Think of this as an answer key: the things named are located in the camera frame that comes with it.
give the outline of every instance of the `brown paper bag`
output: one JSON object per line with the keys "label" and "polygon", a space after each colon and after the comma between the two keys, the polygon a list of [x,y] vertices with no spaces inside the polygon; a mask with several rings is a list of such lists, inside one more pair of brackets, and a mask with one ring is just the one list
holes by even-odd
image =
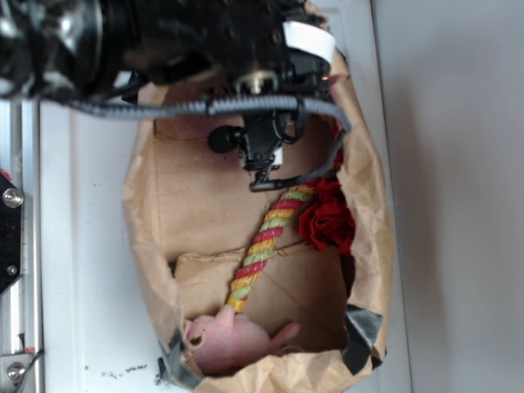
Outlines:
{"label": "brown paper bag", "polygon": [[[182,337],[185,318],[215,314],[264,213],[282,191],[253,193],[236,153],[209,150],[206,137],[242,119],[177,118],[143,122],[124,186],[138,281],[171,380],[201,392],[340,392],[367,377],[386,353],[394,239],[382,166],[341,56],[332,95],[353,124],[337,173],[356,223],[354,260],[335,248],[314,251],[296,222],[285,228],[244,313],[274,334],[289,321],[289,344],[305,352],[267,356],[232,376],[205,377]],[[143,103],[194,97],[187,88],[147,88]],[[326,158],[332,133],[312,118],[305,136],[285,147],[279,177],[304,174]],[[176,264],[175,274],[169,262]]]}

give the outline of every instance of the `pink ear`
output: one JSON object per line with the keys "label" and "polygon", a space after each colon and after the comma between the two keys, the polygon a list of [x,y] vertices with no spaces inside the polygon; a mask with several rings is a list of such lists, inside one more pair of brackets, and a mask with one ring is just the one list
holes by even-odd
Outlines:
{"label": "pink ear", "polygon": [[231,305],[225,305],[218,314],[216,314],[216,323],[231,327],[235,321],[235,309]]}
{"label": "pink ear", "polygon": [[286,325],[269,343],[269,352],[275,353],[280,349],[284,341],[291,340],[299,331],[300,324],[298,322],[291,322]]}

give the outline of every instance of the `pink plush toy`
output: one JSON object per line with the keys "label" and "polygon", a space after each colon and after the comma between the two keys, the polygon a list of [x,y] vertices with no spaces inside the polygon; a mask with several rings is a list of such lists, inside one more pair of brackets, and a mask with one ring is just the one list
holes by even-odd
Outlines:
{"label": "pink plush toy", "polygon": [[300,330],[300,324],[289,323],[273,339],[268,333],[238,314],[231,305],[225,305],[216,317],[202,315],[187,321],[186,338],[195,346],[192,353],[204,374],[216,374],[231,368],[252,364],[266,355],[281,355],[286,340]]}

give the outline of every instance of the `metal bolt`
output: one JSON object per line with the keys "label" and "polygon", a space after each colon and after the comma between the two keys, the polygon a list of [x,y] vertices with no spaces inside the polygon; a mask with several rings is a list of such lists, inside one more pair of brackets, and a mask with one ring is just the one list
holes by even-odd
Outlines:
{"label": "metal bolt", "polygon": [[247,88],[251,94],[261,94],[266,82],[271,82],[273,90],[276,90],[277,80],[276,74],[272,71],[257,70],[250,74],[244,75],[237,80],[239,90]]}
{"label": "metal bolt", "polygon": [[17,273],[18,273],[18,269],[16,268],[16,266],[9,266],[7,268],[7,274],[9,274],[10,276],[14,276]]}
{"label": "metal bolt", "polygon": [[11,382],[18,382],[25,373],[25,367],[20,363],[13,363],[7,368],[7,378]]}
{"label": "metal bolt", "polygon": [[9,188],[3,193],[2,199],[7,207],[15,209],[24,203],[24,194],[17,188]]}

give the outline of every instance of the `red rose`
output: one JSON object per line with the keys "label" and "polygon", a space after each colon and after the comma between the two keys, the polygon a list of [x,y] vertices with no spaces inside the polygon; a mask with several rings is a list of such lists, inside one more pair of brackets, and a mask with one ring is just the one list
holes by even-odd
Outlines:
{"label": "red rose", "polygon": [[322,178],[317,184],[318,200],[300,216],[299,234],[317,251],[328,244],[350,256],[355,222],[337,180]]}

